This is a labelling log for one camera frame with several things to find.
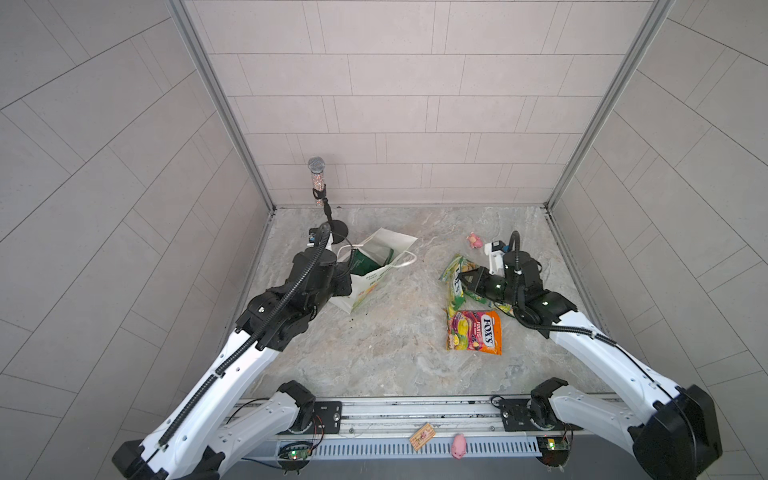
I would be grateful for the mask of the green Fox's candy bag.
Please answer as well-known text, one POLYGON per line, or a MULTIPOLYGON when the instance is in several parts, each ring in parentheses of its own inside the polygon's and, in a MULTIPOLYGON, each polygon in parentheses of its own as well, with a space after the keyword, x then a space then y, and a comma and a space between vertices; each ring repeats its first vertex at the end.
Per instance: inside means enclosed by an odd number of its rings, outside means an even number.
POLYGON ((440 276, 440 280, 448 285, 449 306, 459 310, 466 301, 464 286, 459 276, 477 265, 466 257, 456 254, 440 276))
POLYGON ((465 290, 464 291, 464 296, 466 298, 472 299, 473 301, 475 301, 475 302, 477 302, 477 303, 479 303, 481 305, 492 306, 493 308, 503 312, 505 315, 507 315, 509 317, 513 317, 512 307, 509 304, 505 303, 505 302, 489 300, 486 297, 478 295, 478 294, 476 294, 476 293, 474 293, 472 291, 469 291, 469 290, 465 290))
POLYGON ((356 276, 365 276, 371 272, 379 270, 391 263, 394 258, 394 250, 387 249, 385 255, 369 254, 364 250, 356 250, 352 255, 351 274, 356 276))

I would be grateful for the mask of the orange Fox's candy bag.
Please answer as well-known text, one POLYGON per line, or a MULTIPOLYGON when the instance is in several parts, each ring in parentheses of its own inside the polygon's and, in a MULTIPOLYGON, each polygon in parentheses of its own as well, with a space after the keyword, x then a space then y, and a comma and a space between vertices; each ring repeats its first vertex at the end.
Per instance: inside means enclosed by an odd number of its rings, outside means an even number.
POLYGON ((495 311, 447 310, 447 349, 502 354, 501 318, 495 311))

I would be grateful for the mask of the white illustrated paper bag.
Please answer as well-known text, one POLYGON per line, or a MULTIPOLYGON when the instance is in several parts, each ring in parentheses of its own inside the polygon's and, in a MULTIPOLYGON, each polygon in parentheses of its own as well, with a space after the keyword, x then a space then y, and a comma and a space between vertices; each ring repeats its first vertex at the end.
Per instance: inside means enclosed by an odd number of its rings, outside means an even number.
POLYGON ((416 262, 417 256, 410 248, 417 237, 379 228, 361 244, 354 244, 352 254, 351 293, 334 296, 330 303, 351 314, 382 282, 392 270, 404 268, 416 262))

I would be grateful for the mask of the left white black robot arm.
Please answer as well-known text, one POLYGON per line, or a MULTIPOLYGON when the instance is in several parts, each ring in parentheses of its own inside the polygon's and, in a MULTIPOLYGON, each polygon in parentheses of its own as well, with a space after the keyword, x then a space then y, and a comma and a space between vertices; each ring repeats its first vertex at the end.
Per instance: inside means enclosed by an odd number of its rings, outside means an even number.
POLYGON ((295 255, 286 283, 249 302, 219 356, 173 413, 144 439, 117 449, 112 462, 121 476, 219 479, 273 436, 311 430, 316 398, 296 381, 238 419, 232 415, 249 386, 327 302, 350 294, 349 264, 320 246, 295 255))

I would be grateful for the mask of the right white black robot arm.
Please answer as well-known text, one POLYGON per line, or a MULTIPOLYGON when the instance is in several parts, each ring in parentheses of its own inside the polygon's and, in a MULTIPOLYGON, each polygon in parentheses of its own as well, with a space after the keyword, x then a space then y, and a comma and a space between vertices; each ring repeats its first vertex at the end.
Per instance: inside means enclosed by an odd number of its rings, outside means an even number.
POLYGON ((600 331, 563 295, 548 290, 537 260, 498 252, 495 269, 458 273, 468 292, 507 306, 520 325, 568 350, 619 397, 610 402, 552 377, 530 393, 530 422, 540 430, 578 426, 631 454, 653 479, 695 479, 723 454, 714 401, 654 371, 600 331))

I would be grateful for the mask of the small pink toy on table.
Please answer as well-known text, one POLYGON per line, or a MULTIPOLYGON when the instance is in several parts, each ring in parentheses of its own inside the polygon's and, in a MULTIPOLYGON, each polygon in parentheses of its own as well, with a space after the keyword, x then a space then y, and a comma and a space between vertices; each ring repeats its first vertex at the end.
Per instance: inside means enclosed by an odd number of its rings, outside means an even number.
POLYGON ((472 249, 482 249, 484 247, 484 241, 475 233, 471 233, 467 240, 472 249))

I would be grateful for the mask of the silver microphone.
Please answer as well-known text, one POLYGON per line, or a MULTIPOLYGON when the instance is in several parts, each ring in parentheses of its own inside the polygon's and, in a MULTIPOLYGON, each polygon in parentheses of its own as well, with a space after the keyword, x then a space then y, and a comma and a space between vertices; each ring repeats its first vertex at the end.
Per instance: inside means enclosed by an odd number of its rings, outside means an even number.
POLYGON ((308 160, 308 168, 311 173, 312 188, 315 192, 322 192, 325 190, 325 161, 321 157, 312 157, 308 160))

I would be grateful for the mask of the right green circuit board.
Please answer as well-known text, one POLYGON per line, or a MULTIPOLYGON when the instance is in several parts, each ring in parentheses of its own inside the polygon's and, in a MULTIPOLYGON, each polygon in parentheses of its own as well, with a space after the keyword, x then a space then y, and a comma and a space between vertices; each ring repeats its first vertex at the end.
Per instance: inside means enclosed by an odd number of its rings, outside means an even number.
POLYGON ((570 456, 570 443, 562 436, 537 437, 537 445, 541 455, 538 460, 550 468, 564 467, 570 456))

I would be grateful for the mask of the green circuit board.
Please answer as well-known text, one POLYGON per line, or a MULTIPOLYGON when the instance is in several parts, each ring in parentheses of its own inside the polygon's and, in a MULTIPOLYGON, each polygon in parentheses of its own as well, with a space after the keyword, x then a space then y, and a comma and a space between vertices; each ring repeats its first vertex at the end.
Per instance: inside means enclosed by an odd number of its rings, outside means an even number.
POLYGON ((313 450, 314 445, 307 441, 286 444, 278 450, 278 464, 284 471, 300 471, 309 464, 313 450))
POLYGON ((537 437, 537 445, 541 455, 538 460, 550 468, 564 467, 570 456, 570 443, 562 436, 537 437))

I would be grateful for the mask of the left green circuit board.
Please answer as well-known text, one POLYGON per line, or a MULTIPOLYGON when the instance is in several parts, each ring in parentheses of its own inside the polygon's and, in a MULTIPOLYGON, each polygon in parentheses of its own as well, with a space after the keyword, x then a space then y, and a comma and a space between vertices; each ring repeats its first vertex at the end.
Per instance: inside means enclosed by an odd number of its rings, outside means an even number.
POLYGON ((286 444, 278 450, 278 464, 284 471, 300 471, 309 464, 313 450, 314 445, 307 441, 286 444))

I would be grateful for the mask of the wooden mousetrap on rail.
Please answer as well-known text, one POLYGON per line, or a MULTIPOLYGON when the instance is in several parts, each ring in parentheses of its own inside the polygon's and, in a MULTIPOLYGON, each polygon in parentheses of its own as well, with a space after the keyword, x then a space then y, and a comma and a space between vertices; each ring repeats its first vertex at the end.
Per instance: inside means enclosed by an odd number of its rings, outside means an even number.
POLYGON ((430 423, 422 425, 409 438, 409 443, 414 451, 418 452, 427 445, 436 435, 434 427, 430 423))

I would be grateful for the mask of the pink pig toy on rail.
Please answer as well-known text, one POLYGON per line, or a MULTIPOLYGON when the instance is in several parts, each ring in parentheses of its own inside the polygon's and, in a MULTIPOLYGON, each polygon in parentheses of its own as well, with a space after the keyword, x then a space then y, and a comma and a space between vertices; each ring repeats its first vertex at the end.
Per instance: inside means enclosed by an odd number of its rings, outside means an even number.
POLYGON ((451 456, 457 460, 460 460, 466 456, 467 440, 463 434, 459 433, 453 437, 450 453, 451 453, 451 456))

